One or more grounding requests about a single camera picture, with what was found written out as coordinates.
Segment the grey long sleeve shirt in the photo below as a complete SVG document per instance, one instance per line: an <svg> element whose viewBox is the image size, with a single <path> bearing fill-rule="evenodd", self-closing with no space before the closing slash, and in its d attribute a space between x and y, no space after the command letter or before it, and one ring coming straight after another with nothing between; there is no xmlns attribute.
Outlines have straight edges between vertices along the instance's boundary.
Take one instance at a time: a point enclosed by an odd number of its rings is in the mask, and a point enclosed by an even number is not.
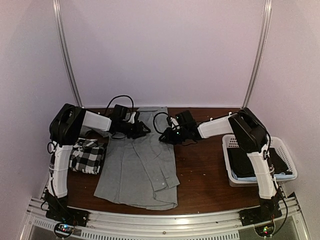
<svg viewBox="0 0 320 240"><path fill-rule="evenodd" d="M164 211L178 206L174 147L159 141L168 126L167 107L141 107L139 120L151 130L137 139L109 139L94 196L115 204Z"/></svg>

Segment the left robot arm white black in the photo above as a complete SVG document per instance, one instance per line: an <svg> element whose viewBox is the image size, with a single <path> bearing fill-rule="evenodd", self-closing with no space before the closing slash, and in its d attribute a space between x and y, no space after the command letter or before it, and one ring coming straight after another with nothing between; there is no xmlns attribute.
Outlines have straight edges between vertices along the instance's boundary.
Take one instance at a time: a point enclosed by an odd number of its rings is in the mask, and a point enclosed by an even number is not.
<svg viewBox="0 0 320 240"><path fill-rule="evenodd" d="M151 132L145 123L138 120L140 112L133 112L126 119L127 111L127 107L117 104L108 116L104 116L69 103L63 105L49 126L53 157L49 164L48 192L52 197L61 199L68 195L70 153L82 127L110 134L121 133L129 139L138 139Z"/></svg>

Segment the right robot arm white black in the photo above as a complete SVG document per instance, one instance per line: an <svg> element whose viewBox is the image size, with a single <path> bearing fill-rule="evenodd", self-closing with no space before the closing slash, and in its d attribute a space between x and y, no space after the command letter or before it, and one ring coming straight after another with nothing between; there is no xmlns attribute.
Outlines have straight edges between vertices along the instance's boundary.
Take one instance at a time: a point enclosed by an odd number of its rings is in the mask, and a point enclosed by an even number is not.
<svg viewBox="0 0 320 240"><path fill-rule="evenodd" d="M270 157L271 136L247 107L202 123L197 123L188 110L175 117L168 115L166 119L168 127L160 132L158 138L166 144L181 145L187 140L196 143L218 135L233 134L238 146L249 158L257 180L260 206L256 216L266 221L276 212L280 195Z"/></svg>

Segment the white plastic laundry basket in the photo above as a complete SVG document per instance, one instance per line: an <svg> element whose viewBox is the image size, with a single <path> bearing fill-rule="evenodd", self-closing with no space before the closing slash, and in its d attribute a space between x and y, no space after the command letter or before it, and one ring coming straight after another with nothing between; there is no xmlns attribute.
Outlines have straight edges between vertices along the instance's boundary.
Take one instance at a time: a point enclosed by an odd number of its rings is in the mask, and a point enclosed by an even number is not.
<svg viewBox="0 0 320 240"><path fill-rule="evenodd" d="M222 137L222 149L223 149L223 156L225 161L225 169L227 170L228 181L231 187L254 187L257 186L257 181L254 182L247 182L241 180L235 180L232 176L232 170L229 163L229 157L227 153L227 148L239 148L237 140L233 134L226 134ZM298 172L296 170L294 161L287 150L286 146L284 145L283 141L275 136L271 137L271 145L270 148L274 148L276 153L280 156L280 158L286 163L289 168L289 171L292 172L293 175L298 177ZM288 181L293 180L277 180L278 183L285 183Z"/></svg>

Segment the black shirt in basket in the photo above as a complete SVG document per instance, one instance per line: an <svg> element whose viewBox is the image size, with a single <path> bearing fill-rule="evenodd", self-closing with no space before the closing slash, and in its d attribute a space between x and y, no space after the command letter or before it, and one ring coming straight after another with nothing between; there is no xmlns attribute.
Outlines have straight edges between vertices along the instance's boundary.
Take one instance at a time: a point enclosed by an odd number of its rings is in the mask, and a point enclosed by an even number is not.
<svg viewBox="0 0 320 240"><path fill-rule="evenodd" d="M237 177L249 178L256 176L252 163L245 151L243 151L241 148L227 148L227 154L230 168ZM287 164L276 153L274 148L269 150L269 154L274 167L274 173L276 175L293 174L292 171L289 171Z"/></svg>

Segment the light blue shirt in basket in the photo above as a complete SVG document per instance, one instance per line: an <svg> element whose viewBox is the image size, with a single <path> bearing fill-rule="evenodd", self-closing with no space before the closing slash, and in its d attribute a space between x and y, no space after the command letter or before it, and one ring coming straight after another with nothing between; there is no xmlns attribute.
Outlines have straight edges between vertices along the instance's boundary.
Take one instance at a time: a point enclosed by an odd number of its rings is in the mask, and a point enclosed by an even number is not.
<svg viewBox="0 0 320 240"><path fill-rule="evenodd" d="M243 182L256 182L257 181L257 178L255 176L239 177L233 171L231 172L231 175L235 180L238 180L238 181L243 181ZM284 172L282 172L280 174L275 174L274 176L278 181L288 181L288 180L294 180L297 178L297 176L294 174L285 174Z"/></svg>

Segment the right circuit board with LEDs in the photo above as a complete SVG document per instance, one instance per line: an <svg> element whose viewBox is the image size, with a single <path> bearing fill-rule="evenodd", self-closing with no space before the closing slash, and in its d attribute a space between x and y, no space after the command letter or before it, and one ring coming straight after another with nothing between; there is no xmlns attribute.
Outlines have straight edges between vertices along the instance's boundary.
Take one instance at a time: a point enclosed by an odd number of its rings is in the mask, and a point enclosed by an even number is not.
<svg viewBox="0 0 320 240"><path fill-rule="evenodd" d="M257 225L254 227L255 233L262 238L270 237L275 231L273 223Z"/></svg>

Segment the circuit board with leds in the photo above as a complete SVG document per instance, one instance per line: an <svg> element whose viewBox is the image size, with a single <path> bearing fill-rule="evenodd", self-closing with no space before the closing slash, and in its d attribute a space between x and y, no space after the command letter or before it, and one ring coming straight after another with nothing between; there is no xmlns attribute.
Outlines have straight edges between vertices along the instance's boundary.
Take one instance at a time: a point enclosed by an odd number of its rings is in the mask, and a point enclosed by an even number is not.
<svg viewBox="0 0 320 240"><path fill-rule="evenodd" d="M255 233L262 238L270 237L275 231L273 223L257 225L254 227Z"/></svg>
<svg viewBox="0 0 320 240"><path fill-rule="evenodd" d="M54 228L54 234L59 238L68 238L70 237L75 230L73 225L69 225L63 222L57 223Z"/></svg>

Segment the left circuit board with LEDs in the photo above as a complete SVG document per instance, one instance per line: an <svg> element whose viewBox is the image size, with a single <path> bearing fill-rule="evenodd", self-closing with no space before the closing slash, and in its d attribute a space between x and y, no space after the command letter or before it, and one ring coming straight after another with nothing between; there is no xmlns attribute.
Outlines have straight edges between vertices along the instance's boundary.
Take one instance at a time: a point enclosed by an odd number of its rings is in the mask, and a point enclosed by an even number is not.
<svg viewBox="0 0 320 240"><path fill-rule="evenodd" d="M54 234L59 238L68 238L70 237L75 230L73 225L69 225L63 222L57 223L54 228Z"/></svg>

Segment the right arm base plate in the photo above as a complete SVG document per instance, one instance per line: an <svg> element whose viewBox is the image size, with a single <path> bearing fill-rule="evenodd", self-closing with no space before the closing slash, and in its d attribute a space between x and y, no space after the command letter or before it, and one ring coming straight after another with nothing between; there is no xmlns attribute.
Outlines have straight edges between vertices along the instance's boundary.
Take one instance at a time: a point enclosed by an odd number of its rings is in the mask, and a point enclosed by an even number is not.
<svg viewBox="0 0 320 240"><path fill-rule="evenodd" d="M246 208L239 212L242 226L256 225L263 222L271 222L275 218L281 217L282 211L277 203L261 203L253 208Z"/></svg>

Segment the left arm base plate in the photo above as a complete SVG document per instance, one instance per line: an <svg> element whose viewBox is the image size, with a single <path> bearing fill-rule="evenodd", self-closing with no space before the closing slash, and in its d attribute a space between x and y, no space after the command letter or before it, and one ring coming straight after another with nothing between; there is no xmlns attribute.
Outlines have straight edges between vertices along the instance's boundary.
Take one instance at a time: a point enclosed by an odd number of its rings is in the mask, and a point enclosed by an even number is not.
<svg viewBox="0 0 320 240"><path fill-rule="evenodd" d="M49 206L45 216L48 219L52 219L68 225L86 227L89 212L86 210L80 210L70 207L64 209L61 206Z"/></svg>

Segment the front aluminium rail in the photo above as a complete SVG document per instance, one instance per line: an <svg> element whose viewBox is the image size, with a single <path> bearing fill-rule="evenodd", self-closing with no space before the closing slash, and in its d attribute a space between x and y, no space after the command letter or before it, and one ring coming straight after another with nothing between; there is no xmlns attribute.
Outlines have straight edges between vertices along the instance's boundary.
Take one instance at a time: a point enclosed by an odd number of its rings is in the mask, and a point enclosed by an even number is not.
<svg viewBox="0 0 320 240"><path fill-rule="evenodd" d="M242 224L239 213L245 208L180 215L120 214L86 209L87 225L74 227L66 240L311 240L297 198L290 197L285 202L287 219L272 237L259 236L258 224ZM61 240L54 234L57 221L46 218L42 203L43 199L31 198L18 240Z"/></svg>

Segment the left aluminium frame post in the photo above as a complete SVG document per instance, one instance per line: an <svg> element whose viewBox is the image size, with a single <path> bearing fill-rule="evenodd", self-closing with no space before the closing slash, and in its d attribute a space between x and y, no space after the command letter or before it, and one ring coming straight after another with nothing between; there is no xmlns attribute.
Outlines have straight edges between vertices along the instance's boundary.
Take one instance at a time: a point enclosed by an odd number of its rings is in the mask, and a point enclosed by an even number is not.
<svg viewBox="0 0 320 240"><path fill-rule="evenodd" d="M76 105L79 107L83 107L83 103L80 97L80 92L76 83L71 58L68 50L67 39L65 35L62 11L61 11L61 1L60 0L53 0L53 13L56 22L57 28L57 35L59 38L59 44L61 48L62 60L65 66L67 78L70 84L71 92L73 94L73 98L76 102Z"/></svg>

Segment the aluminium frame post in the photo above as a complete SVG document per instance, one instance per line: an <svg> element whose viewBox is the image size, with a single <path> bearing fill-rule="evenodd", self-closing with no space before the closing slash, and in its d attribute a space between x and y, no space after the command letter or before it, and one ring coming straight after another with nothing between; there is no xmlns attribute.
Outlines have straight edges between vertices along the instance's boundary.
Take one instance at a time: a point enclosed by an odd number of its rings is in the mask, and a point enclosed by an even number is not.
<svg viewBox="0 0 320 240"><path fill-rule="evenodd" d="M267 38L270 29L270 23L272 18L272 0L265 0L264 1L264 8L263 8L263 15L262 15L262 23L260 28L259 40L257 45L257 50L253 62L253 67L250 75L249 84L247 87L247 91L244 97L244 101L242 107L247 107L249 105L250 99L252 97L254 86L259 74L259 69L262 63L263 52L267 43Z"/></svg>
<svg viewBox="0 0 320 240"><path fill-rule="evenodd" d="M68 50L67 39L65 35L62 11L61 11L61 1L60 0L53 0L53 13L56 22L57 28L57 35L59 38L59 44L61 48L62 60L65 66L67 78L70 84L71 92L73 94L73 98L76 102L76 105L79 107L83 107L83 103L80 97L80 92L76 83L71 58Z"/></svg>

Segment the right aluminium frame post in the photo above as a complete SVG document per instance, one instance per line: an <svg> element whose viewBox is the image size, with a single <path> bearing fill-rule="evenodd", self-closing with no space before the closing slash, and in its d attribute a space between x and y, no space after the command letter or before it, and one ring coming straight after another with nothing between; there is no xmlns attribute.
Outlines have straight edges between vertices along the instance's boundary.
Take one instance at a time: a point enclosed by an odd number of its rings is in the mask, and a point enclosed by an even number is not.
<svg viewBox="0 0 320 240"><path fill-rule="evenodd" d="M253 62L253 67L250 75L249 84L247 87L247 91L244 97L244 101L242 107L247 107L249 105L250 99L252 97L254 86L259 74L259 69L262 63L263 52L267 43L267 38L270 29L270 23L272 18L272 0L265 0L264 1L264 8L263 8L263 15L262 15L262 23L260 28L259 40L257 45L257 50Z"/></svg>

